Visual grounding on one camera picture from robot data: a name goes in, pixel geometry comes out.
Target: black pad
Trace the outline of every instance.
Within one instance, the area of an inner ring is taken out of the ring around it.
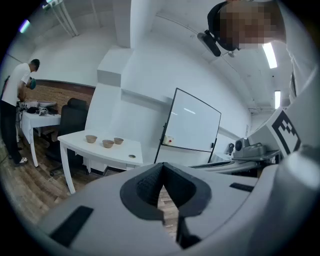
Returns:
[[[254,190],[255,187],[244,185],[244,184],[239,184],[239,183],[232,183],[230,185],[230,188],[234,188],[237,190],[243,190],[243,191],[247,191],[247,192],[252,192],[252,190]]]
[[[59,244],[68,247],[88,220],[94,209],[78,207],[51,235]]]

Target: desk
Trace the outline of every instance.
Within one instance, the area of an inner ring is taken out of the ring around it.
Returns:
[[[88,143],[86,135],[97,136],[96,142]],[[87,159],[86,163],[89,173],[91,172],[90,160],[103,164],[110,164],[110,162],[123,163],[126,164],[127,169],[143,164],[141,144],[138,141],[123,138],[124,141],[121,145],[114,144],[112,148],[105,148],[103,146],[103,140],[113,140],[114,137],[117,136],[97,130],[83,130],[58,137],[63,171],[71,194],[74,194],[76,191],[71,179],[67,149]]]
[[[27,112],[22,113],[20,128],[22,132],[30,144],[32,159],[35,167],[38,167],[38,160],[35,151],[34,144],[34,128],[46,127],[46,126],[57,126],[60,124],[61,115],[38,115],[38,114],[30,114]]]

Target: chair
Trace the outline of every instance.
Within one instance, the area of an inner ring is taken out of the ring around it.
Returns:
[[[58,128],[58,136],[72,134],[83,131],[86,126],[88,111],[86,109],[87,102],[77,98],[71,98],[67,105],[61,110],[61,120]],[[45,155],[56,162],[61,163],[60,141],[52,141],[51,134],[42,135],[41,137],[50,143]],[[83,157],[76,155],[74,151],[68,149],[68,160],[71,167],[82,167]],[[62,165],[50,171],[50,176],[54,176],[56,172],[62,168]]]

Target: ceiling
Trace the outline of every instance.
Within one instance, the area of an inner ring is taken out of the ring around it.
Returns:
[[[165,17],[177,21],[193,31],[203,32],[208,29],[209,11],[221,2],[222,0],[165,0],[159,15],[162,19]],[[233,84],[253,113],[256,113],[253,109],[260,111],[274,108],[275,90],[281,90],[283,100],[289,98],[292,66],[284,43],[278,41],[271,43],[278,67],[270,69],[262,46],[257,49],[237,51],[234,58],[229,57],[227,51],[220,47],[224,56],[216,58],[197,42],[197,38],[192,38],[191,31],[187,33],[189,36],[185,36],[186,32],[180,31],[181,29],[175,26],[167,25],[165,29],[167,35],[184,42],[207,60],[212,68],[218,69]]]
[[[289,98],[291,60],[286,45],[272,42],[278,67],[269,68],[263,48],[240,50],[232,58],[220,47],[223,56],[215,57],[197,39],[197,33],[208,29],[207,15],[222,0],[164,0],[152,30],[162,33],[188,47],[219,70],[233,85],[248,108],[256,113],[274,108],[274,91],[281,90],[282,99]],[[93,13],[91,0],[64,0],[72,19]],[[113,0],[94,0],[97,12],[112,11]],[[59,25],[53,12],[40,6],[29,18],[30,29],[25,36],[35,41]]]

